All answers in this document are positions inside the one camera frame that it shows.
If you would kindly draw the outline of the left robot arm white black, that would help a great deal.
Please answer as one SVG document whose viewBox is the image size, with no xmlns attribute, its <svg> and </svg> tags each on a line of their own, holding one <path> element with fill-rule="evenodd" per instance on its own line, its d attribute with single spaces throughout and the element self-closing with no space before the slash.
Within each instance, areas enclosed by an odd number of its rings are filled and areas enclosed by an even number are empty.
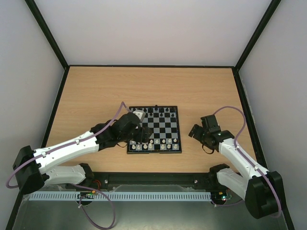
<svg viewBox="0 0 307 230">
<path fill-rule="evenodd" d="M 13 164 L 17 188 L 25 195 L 50 184 L 89 186 L 93 173 L 87 164 L 70 167 L 62 164 L 84 154 L 113 148 L 120 142 L 147 142 L 151 130 L 141 127 L 144 118 L 145 112 L 136 110 L 122 115 L 118 120 L 97 124 L 78 137 L 51 147 L 21 148 Z"/>
</svg>

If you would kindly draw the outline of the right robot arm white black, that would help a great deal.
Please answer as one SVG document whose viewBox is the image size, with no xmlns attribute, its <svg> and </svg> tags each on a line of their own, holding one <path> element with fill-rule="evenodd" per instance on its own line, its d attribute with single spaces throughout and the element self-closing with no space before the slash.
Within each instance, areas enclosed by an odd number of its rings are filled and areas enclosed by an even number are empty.
<svg viewBox="0 0 307 230">
<path fill-rule="evenodd" d="M 189 136 L 225 156 L 238 171 L 217 165 L 216 172 L 209 176 L 210 184 L 216 188 L 224 185 L 235 192 L 256 219 L 279 217 L 285 200 L 281 175 L 270 172 L 249 156 L 230 131 L 220 129 L 215 115 L 202 117 L 201 123 L 193 126 Z"/>
</svg>

